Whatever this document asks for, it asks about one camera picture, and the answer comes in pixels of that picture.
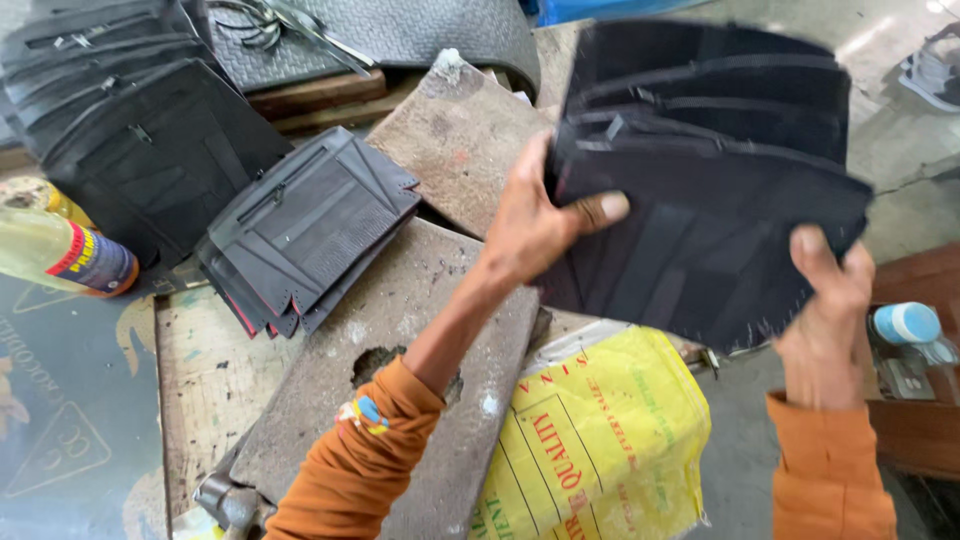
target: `orange long-sleeve shirt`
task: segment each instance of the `orange long-sleeve shirt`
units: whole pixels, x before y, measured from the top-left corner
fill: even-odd
[[[357,397],[370,398],[375,412],[348,414],[314,443],[267,522],[269,540],[375,538],[391,503],[406,490],[443,400],[399,358],[361,386]],[[355,401],[353,410],[360,409]],[[896,537],[866,406],[813,411],[787,405],[775,393],[767,397],[767,410],[782,448],[774,474],[776,539]],[[385,430],[378,416],[389,422]]]

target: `sneaker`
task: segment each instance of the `sneaker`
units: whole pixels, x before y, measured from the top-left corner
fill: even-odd
[[[960,80],[955,75],[931,76],[911,67],[900,75],[899,81],[933,107],[947,112],[960,112]]]

